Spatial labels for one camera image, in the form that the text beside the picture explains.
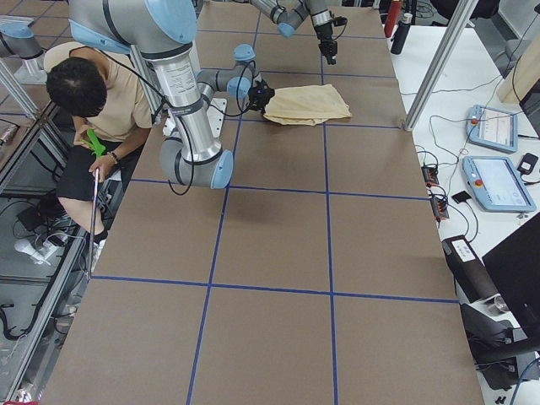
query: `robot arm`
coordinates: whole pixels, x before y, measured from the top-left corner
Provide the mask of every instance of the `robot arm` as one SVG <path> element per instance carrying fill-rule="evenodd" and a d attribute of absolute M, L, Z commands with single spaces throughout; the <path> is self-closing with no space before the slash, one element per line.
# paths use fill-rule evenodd
<path fill-rule="evenodd" d="M 227 186 L 233 154 L 223 150 L 212 134 L 206 111 L 213 92 L 224 87 L 234 89 L 233 95 L 249 93 L 246 86 L 252 82 L 264 88 L 259 73 L 249 66 L 255 57 L 252 49 L 251 55 L 236 58 L 231 73 L 213 73 L 215 80 L 201 73 L 197 81 L 189 58 L 197 33 L 191 1 L 71 0 L 69 6 L 75 40 L 116 53 L 129 53 L 135 45 L 152 64 L 177 130 L 176 136 L 164 141 L 160 154 L 169 180 L 210 188 Z"/>
<path fill-rule="evenodd" d="M 304 22 L 308 15 L 319 39 L 319 50 L 329 65 L 336 64 L 338 43 L 333 38 L 332 26 L 347 23 L 344 17 L 334 17 L 328 10 L 325 0 L 300 1 L 292 11 L 279 5 L 277 0 L 249 0 L 249 3 L 261 10 L 269 19 L 278 25 L 278 31 L 289 38 Z"/>
<path fill-rule="evenodd" d="M 28 73 L 34 77 L 45 75 L 43 50 L 34 33 L 25 23 L 14 22 L 0 27 L 0 57 L 18 56 Z"/>

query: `beige t-shirt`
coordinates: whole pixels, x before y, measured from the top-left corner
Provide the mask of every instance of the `beige t-shirt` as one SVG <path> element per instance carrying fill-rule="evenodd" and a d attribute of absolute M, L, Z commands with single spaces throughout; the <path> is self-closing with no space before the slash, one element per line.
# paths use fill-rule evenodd
<path fill-rule="evenodd" d="M 71 51 L 83 47 L 85 45 L 78 42 L 68 42 L 51 48 L 45 54 L 45 70 L 50 72 L 58 63 L 68 59 Z M 107 53 L 132 68 L 126 55 Z M 109 59 L 109 76 L 105 86 L 107 101 L 103 110 L 98 116 L 86 119 L 98 138 L 123 142 L 135 126 L 152 127 L 149 103 L 135 74 Z"/>

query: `beige cloth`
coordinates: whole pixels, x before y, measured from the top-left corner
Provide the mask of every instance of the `beige cloth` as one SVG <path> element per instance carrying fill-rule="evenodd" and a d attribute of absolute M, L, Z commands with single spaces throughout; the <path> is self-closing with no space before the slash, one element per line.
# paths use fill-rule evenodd
<path fill-rule="evenodd" d="M 68 42 L 51 48 L 45 54 L 43 61 L 45 70 L 50 72 L 58 63 L 68 59 L 71 51 L 83 47 L 85 45 L 78 42 Z M 118 62 L 132 68 L 126 55 L 107 53 Z M 86 119 L 98 138 L 105 141 L 123 142 L 135 126 L 152 127 L 149 103 L 137 76 L 110 59 L 109 76 L 105 85 L 107 101 L 103 110 L 98 116 Z"/>
<path fill-rule="evenodd" d="M 330 118 L 351 117 L 348 105 L 331 84 L 276 89 L 264 117 L 282 125 L 320 124 Z"/>

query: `shoe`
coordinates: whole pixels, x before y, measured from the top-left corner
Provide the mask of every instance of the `shoe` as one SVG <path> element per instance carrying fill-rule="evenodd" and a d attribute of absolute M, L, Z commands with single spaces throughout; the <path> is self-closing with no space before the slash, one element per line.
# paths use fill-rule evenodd
<path fill-rule="evenodd" d="M 103 239 L 100 243 L 94 243 L 94 249 L 92 249 L 92 264 L 90 268 L 91 273 L 93 273 L 95 270 L 95 265 L 100 259 L 101 252 L 103 251 L 103 248 L 105 247 L 106 241 L 107 239 Z"/>

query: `screen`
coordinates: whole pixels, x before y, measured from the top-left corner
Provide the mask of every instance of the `screen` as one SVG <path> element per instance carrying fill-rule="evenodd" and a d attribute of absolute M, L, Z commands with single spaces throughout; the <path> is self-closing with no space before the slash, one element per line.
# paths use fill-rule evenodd
<path fill-rule="evenodd" d="M 483 186 L 493 205 L 525 207 L 526 199 L 518 186 L 514 172 L 505 160 L 473 159 Z"/>
<path fill-rule="evenodd" d="M 483 109 L 479 137 L 486 141 L 511 146 L 512 120 L 514 116 L 500 111 Z"/>
<path fill-rule="evenodd" d="M 486 271 L 525 334 L 540 335 L 540 214 L 483 257 Z"/>

